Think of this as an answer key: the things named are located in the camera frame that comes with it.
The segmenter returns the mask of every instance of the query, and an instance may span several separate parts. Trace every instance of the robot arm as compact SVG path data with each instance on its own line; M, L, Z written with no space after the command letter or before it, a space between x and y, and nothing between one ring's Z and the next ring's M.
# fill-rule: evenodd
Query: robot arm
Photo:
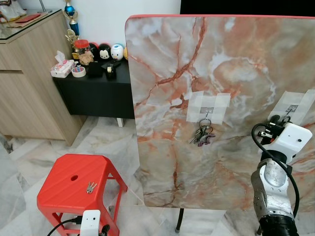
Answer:
M254 141L263 150L257 170L251 177L253 205L263 236L298 236L294 217L299 194L294 179L290 176L292 168L287 163L310 140L312 133L290 122L279 123L279 118L274 116L267 125L256 125L252 131ZM258 126L266 128L258 133L263 138L261 144L254 137L254 130ZM293 180L297 197L293 212L287 196L288 175Z

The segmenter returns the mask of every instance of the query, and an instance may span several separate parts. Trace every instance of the black table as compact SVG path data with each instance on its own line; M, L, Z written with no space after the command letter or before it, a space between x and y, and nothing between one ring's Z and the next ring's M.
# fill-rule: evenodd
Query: black table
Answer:
M53 78L70 114L134 119L129 66L126 60L116 67L115 79L87 75Z

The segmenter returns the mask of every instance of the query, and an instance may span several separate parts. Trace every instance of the tape roll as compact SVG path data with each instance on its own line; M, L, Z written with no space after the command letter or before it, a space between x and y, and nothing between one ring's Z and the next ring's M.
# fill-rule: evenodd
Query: tape roll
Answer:
M79 78L86 75L86 70L83 66L77 66L71 70L74 77Z

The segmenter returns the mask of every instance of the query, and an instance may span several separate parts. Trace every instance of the mickey mouse figure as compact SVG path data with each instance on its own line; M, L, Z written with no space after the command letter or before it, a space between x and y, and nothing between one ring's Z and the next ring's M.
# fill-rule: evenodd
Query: mickey mouse figure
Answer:
M110 46L106 43L102 43L99 46L99 56L103 60L110 58Z

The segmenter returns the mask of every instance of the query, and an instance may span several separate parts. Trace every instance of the white tape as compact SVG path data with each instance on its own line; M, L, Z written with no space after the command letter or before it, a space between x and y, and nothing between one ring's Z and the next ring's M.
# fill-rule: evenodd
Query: white tape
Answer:
M290 105L298 105L295 112L289 113L291 116L291 122L294 124L301 124L306 113L310 109L312 103L315 100L315 89L308 90L305 94L299 92L287 92L285 91L277 102L274 109L270 112L268 119L274 115L284 117L287 112L286 110Z
M202 108L213 108L213 112L207 115L213 124L222 124L226 107L229 106L231 99L230 93L218 93L217 96L203 96L203 91L191 93L186 121L199 122L207 115L206 110Z

